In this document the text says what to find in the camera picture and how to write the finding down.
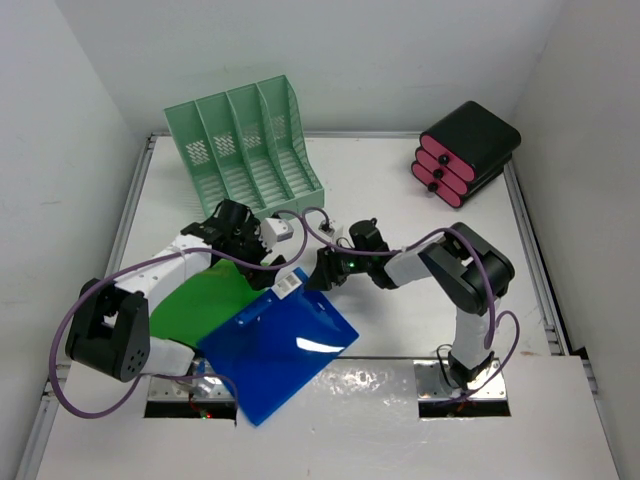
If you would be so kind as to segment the blue plastic folder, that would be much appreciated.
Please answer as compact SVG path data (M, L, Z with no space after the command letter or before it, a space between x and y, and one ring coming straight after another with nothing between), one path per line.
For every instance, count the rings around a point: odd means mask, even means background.
M265 422L359 334L297 268L197 342L247 420Z

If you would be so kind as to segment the mint green file organizer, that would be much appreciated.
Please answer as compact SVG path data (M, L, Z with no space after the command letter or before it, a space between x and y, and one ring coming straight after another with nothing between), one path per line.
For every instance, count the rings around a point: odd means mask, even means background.
M286 76L190 100L164 115L207 217L224 199L258 218L325 204Z

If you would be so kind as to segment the black pink drawer box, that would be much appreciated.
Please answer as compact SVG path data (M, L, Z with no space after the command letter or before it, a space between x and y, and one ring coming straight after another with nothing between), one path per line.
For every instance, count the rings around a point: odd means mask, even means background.
M521 144L518 130L467 101L420 134L412 175L454 209L502 174Z

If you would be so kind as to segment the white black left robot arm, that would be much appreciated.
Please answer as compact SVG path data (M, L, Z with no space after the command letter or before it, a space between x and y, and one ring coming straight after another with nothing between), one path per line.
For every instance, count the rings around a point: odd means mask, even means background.
M292 238L292 215L280 211L259 219L248 206L225 199L212 216L183 228L151 259L111 279L87 282L71 320L67 356L121 382L140 375L186 376L195 350L152 336L152 313L222 259L233 262L252 289L273 286L286 260L278 256L269 265L262 262L277 244Z

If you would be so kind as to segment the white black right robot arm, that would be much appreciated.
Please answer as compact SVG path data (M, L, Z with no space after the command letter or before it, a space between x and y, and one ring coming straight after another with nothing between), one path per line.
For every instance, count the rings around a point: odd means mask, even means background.
M432 242L403 251L389 248L375 218L352 224L349 236L351 248L335 244L317 250L305 288L329 291L355 274L367 275L383 290L434 279L456 307L445 377L452 388L468 387L494 358L496 301L515 277L511 261L462 222L443 229Z

